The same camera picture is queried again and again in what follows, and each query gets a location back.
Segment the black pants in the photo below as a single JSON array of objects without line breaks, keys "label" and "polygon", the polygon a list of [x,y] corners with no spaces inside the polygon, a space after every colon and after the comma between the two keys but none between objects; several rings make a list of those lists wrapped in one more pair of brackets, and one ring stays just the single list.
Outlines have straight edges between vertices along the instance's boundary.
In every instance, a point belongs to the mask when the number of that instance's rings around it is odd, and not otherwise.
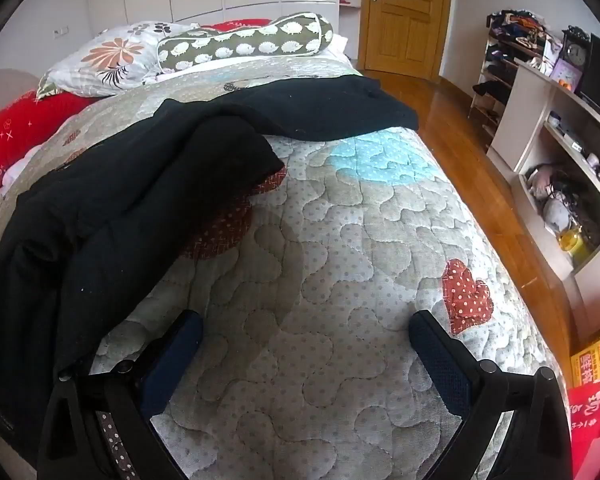
[{"label": "black pants", "polygon": [[411,107],[361,76],[300,78],[208,102],[167,100],[22,193],[0,239],[0,421],[40,442],[54,383],[235,200],[282,169],[270,136],[335,141],[416,128]]}]

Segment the red and yellow box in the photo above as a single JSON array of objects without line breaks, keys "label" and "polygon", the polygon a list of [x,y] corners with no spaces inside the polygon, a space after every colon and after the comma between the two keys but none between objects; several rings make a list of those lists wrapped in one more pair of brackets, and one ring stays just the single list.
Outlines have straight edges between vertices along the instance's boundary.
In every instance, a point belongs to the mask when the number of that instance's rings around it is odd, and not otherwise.
[{"label": "red and yellow box", "polygon": [[571,357],[568,390],[573,477],[600,479],[600,336]]}]

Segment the heart patterned quilt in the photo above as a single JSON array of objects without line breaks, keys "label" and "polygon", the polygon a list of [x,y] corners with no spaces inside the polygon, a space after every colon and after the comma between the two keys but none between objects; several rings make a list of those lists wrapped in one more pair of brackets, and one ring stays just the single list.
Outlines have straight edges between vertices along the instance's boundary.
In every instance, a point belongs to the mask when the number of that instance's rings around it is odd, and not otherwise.
[{"label": "heart patterned quilt", "polygon": [[[360,76],[326,60],[249,62],[124,92],[66,120],[2,198],[18,197],[167,100],[278,80]],[[428,479],[460,418],[408,338],[428,311],[478,360],[562,372],[483,230],[417,127],[335,141],[270,136],[282,169],[221,212],[102,338],[90,369],[134,361],[185,310],[202,341],[151,417],[183,479]],[[39,479],[38,446],[0,421],[0,479]]]}]

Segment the white tv cabinet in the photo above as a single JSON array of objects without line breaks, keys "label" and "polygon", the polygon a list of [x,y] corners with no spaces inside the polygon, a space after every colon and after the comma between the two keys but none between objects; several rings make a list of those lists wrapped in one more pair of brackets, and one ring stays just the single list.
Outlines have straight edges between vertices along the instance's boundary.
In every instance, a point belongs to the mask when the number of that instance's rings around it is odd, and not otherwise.
[{"label": "white tv cabinet", "polygon": [[488,149],[565,287],[578,336],[600,333],[600,112],[519,63]]}]

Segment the red pillow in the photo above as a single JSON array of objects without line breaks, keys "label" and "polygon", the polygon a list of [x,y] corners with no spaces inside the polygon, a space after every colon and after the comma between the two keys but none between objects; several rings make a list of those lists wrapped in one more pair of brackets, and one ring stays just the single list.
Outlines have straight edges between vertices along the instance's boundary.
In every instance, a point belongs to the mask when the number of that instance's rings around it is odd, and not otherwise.
[{"label": "red pillow", "polygon": [[4,174],[31,148],[46,142],[70,117],[98,98],[60,92],[39,100],[31,90],[0,110],[0,187]]}]

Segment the curved grey headboard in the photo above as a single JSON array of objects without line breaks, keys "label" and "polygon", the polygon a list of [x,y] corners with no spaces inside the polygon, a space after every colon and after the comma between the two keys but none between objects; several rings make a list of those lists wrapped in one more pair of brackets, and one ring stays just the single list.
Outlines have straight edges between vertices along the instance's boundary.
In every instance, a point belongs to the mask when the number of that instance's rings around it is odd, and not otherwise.
[{"label": "curved grey headboard", "polygon": [[12,68],[0,69],[0,110],[38,86],[38,77]]}]

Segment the floral white pillow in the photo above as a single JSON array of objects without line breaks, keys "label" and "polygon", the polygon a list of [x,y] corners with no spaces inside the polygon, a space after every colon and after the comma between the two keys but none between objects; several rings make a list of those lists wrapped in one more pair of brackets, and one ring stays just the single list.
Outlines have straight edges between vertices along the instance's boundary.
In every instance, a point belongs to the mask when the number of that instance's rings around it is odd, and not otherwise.
[{"label": "floral white pillow", "polygon": [[106,98],[140,86],[160,73],[158,43],[195,25],[142,21],[103,30],[76,52],[55,63],[41,78],[39,100],[68,92]]}]

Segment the purple desk clock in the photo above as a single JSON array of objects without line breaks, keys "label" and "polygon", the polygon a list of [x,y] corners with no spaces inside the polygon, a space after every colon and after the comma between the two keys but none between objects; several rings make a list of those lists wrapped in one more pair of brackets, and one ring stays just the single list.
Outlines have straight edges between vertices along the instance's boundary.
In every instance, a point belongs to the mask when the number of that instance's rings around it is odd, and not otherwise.
[{"label": "purple desk clock", "polygon": [[562,50],[550,78],[562,88],[576,92],[588,65],[591,50],[591,37],[578,26],[569,25],[562,31]]}]

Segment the shoe rack with clutter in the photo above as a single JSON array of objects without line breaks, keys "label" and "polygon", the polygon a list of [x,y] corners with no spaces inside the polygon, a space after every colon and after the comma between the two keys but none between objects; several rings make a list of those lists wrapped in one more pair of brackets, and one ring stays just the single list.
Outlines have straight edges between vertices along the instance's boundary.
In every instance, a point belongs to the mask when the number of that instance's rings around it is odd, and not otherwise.
[{"label": "shoe rack with clutter", "polygon": [[486,46],[469,113],[490,136],[490,149],[510,168],[521,164],[547,113],[552,87],[548,73],[561,44],[544,18],[505,9],[486,17]]}]

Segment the green hedgehog bolster pillow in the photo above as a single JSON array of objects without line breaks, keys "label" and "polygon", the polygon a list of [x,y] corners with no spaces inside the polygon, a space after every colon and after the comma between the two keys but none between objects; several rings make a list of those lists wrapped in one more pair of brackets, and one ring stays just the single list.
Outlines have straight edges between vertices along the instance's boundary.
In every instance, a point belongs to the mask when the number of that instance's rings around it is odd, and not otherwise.
[{"label": "green hedgehog bolster pillow", "polygon": [[176,73],[194,66],[254,56],[313,56],[334,39],[332,23],[323,15],[300,12],[263,26],[242,26],[227,32],[199,27],[158,42],[159,70]]}]

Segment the wooden door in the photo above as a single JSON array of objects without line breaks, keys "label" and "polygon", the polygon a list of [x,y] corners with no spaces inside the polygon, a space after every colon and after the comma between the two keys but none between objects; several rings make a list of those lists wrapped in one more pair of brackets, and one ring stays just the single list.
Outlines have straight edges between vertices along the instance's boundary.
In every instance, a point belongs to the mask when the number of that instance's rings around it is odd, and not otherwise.
[{"label": "wooden door", "polygon": [[440,79],[452,0],[362,0],[358,67]]}]

